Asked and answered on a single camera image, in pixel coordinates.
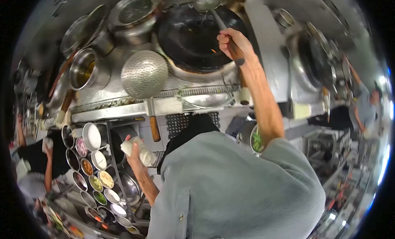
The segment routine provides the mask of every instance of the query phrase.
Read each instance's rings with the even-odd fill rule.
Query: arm
[[[355,69],[352,67],[350,61],[348,60],[348,58],[346,57],[346,55],[343,55],[343,58],[347,60],[348,64],[350,65],[350,69],[351,69],[351,74],[354,77],[354,80],[357,82],[358,85],[360,85],[362,83],[361,79],[359,78],[357,72],[355,71]]]
[[[45,145],[45,152],[47,154],[47,169],[45,170],[44,175],[44,186],[47,192],[51,191],[52,189],[52,153],[53,148],[48,149],[47,145]]]
[[[240,69],[254,100],[260,136],[265,145],[275,138],[284,138],[284,124],[280,108],[274,100],[264,69],[254,53],[250,41],[241,32],[234,29],[228,28],[220,31],[220,35],[217,36],[220,49],[230,59],[227,35],[232,37],[235,44],[240,47],[244,54],[245,63]]]
[[[128,135],[125,140],[130,140],[130,138],[130,135]],[[147,197],[150,206],[152,207],[159,193],[159,189],[156,187],[154,181],[149,176],[148,168],[145,167],[139,159],[139,145],[137,143],[133,143],[132,154],[131,156],[126,155],[126,159],[131,166],[131,169],[133,170],[141,189]]]
[[[357,120],[358,127],[359,127],[359,129],[361,130],[361,133],[364,133],[365,130],[366,130],[366,127],[365,127],[365,125],[361,122],[361,120],[359,119],[359,116],[358,116],[358,108],[357,108],[357,106],[354,107],[354,115],[355,115],[355,119]]]
[[[20,114],[18,114],[18,120],[17,120],[17,133],[18,133],[18,144],[21,147],[26,147],[26,139],[23,134],[23,129],[22,129],[22,117]]]

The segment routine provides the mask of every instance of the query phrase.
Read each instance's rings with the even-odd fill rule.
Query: black apron
[[[191,116],[189,119],[188,127],[181,130],[181,132],[176,137],[172,138],[169,143],[167,143],[166,151],[162,159],[160,160],[158,167],[156,168],[158,175],[160,175],[160,169],[162,167],[163,160],[165,160],[165,157],[169,153],[179,148],[186,142],[190,141],[198,134],[212,131],[220,132],[220,130],[217,128],[217,126],[215,126],[213,120],[208,114],[196,114],[194,116]]]
[[[56,130],[47,136],[53,141],[53,155],[52,155],[52,179],[66,173],[70,166],[66,160],[66,147],[62,141],[62,134],[60,130]],[[43,140],[40,140],[32,145],[20,147],[17,149],[20,158],[29,161],[31,172],[45,174],[47,169],[47,155],[42,152]]]

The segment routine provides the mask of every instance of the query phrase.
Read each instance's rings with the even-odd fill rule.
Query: light
[[[329,219],[335,220],[336,215],[334,215],[333,213],[329,214]]]
[[[389,117],[391,120],[394,117],[394,103],[392,101],[389,102]]]
[[[378,82],[383,85],[387,82],[387,79],[384,76],[380,76],[378,78]]]
[[[368,209],[366,210],[366,211],[369,211],[370,210],[370,208],[372,207],[372,205],[373,205],[373,201],[374,201],[374,198],[376,197],[376,193],[374,193],[373,194],[373,199],[372,199],[372,203],[370,204],[370,206],[368,207]]]
[[[380,185],[380,182],[383,180],[384,173],[386,172],[386,168],[387,168],[387,164],[388,164],[388,160],[389,160],[390,148],[391,148],[390,145],[388,145],[387,146],[387,151],[384,154],[383,163],[381,165],[381,173],[380,173],[380,176],[378,177],[377,185]]]

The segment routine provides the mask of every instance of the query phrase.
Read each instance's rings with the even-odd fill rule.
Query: black wok
[[[231,10],[220,6],[216,12],[227,27],[247,35],[244,22]],[[208,73],[221,69],[231,60],[218,47],[218,25],[210,12],[201,13],[192,3],[168,9],[158,21],[158,42],[179,68]]]

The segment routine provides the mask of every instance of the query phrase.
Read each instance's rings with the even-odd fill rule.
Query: sliced vegetable
[[[254,149],[254,151],[257,153],[260,153],[264,149],[264,146],[263,146],[262,138],[259,135],[258,131],[252,133],[252,139],[253,139],[252,149]]]

